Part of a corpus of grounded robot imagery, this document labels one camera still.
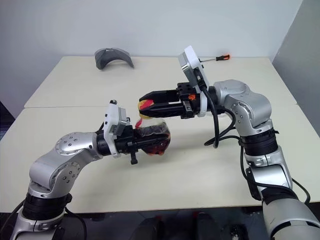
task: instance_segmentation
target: gray curved object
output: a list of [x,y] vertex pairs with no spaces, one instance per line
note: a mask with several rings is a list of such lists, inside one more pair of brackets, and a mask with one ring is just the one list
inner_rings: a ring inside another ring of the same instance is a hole
[[100,70],[113,60],[123,60],[130,67],[134,68],[134,64],[131,60],[130,53],[120,48],[103,48],[99,49],[94,54],[96,67]]

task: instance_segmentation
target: white table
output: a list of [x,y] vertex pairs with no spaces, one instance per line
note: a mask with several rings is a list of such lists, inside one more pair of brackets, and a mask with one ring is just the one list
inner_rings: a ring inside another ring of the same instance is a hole
[[[274,106],[272,119],[278,143],[291,175],[320,201],[318,147],[320,140],[296,104]],[[22,111],[0,141],[0,212],[11,212],[26,196],[29,168],[50,151],[63,135],[93,132],[100,126],[105,107],[44,107]],[[128,109],[133,124],[138,119]],[[220,117],[220,127],[230,120]],[[203,143],[213,135],[212,117],[166,118],[171,143],[163,156],[137,154],[106,156],[87,165],[71,190],[69,208],[77,213],[162,210],[260,205],[249,192],[240,171],[240,148],[228,139],[218,149]],[[294,185],[299,198],[304,193]]]
[[[134,69],[113,61],[104,70],[90,56],[65,56],[25,104],[25,108],[98,107],[116,99],[136,109],[138,99],[187,82],[177,57],[133,57]],[[297,103],[267,57],[231,58],[203,63],[211,84],[236,79],[265,95],[272,106]]]

